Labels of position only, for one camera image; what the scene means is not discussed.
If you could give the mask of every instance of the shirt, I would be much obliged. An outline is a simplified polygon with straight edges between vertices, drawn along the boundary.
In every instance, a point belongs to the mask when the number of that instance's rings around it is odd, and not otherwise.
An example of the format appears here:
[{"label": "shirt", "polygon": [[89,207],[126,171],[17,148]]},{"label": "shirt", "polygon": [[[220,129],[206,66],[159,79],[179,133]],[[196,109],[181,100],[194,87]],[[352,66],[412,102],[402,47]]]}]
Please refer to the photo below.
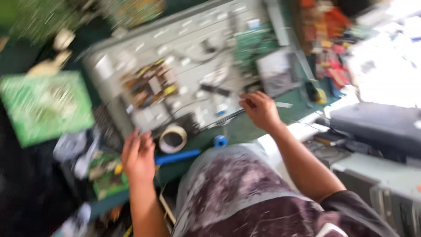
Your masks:
[{"label": "shirt", "polygon": [[398,235],[351,191],[320,204],[292,190],[257,144],[213,148],[180,183],[173,237]]}]

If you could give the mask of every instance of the hand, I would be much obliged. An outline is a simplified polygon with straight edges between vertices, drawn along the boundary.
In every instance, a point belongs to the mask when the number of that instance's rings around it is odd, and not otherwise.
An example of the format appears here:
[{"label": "hand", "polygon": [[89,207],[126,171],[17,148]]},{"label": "hand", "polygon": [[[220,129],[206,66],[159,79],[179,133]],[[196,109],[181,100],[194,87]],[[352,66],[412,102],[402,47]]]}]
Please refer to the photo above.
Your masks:
[{"label": "hand", "polygon": [[272,134],[279,129],[286,127],[281,121],[276,108],[275,101],[263,92],[253,94],[241,94],[240,98],[245,99],[239,104],[244,108],[254,125]]},{"label": "hand", "polygon": [[138,135],[135,130],[124,143],[121,162],[129,185],[151,184],[155,176],[155,144],[151,132]]}]

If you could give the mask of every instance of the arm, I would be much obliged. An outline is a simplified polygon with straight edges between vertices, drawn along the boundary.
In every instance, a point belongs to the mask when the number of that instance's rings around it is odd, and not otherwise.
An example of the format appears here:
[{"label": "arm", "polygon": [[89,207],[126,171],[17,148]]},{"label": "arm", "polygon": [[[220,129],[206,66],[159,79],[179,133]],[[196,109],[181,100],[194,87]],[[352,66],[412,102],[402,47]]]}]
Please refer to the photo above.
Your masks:
[{"label": "arm", "polygon": [[302,194],[321,202],[329,195],[346,190],[336,175],[289,132],[272,99],[262,92],[240,97],[246,99],[240,105],[253,123],[275,140],[288,173]]},{"label": "arm", "polygon": [[130,186],[134,236],[169,237],[153,184],[155,144],[150,132],[140,136],[138,133],[134,131],[126,140],[121,156],[123,170]]}]

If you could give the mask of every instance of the tape roll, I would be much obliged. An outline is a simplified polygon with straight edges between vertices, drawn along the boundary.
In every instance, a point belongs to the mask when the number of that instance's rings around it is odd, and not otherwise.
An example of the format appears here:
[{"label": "tape roll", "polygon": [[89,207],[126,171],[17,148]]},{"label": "tape roll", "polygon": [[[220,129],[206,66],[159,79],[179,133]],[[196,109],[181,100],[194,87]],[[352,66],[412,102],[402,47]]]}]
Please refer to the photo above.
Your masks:
[{"label": "tape roll", "polygon": [[180,126],[168,127],[159,138],[159,148],[162,152],[167,154],[179,152],[186,143],[186,130]]},{"label": "tape roll", "polygon": [[213,146],[215,147],[224,147],[227,144],[228,144],[228,140],[222,135],[216,136],[213,139]]}]

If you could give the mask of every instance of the person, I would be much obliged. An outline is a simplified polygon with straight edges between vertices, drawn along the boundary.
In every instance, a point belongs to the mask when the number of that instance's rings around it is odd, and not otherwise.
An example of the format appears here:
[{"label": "person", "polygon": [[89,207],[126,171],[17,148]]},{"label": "person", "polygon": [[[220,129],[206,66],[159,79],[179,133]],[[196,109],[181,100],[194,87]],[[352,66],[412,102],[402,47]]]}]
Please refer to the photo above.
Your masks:
[{"label": "person", "polygon": [[[272,99],[261,92],[240,97],[253,123],[275,140],[300,192],[265,162],[257,144],[209,149],[180,183],[172,236],[398,236],[296,140]],[[150,133],[134,132],[122,154],[135,237],[170,235],[153,185],[154,149]]]}]

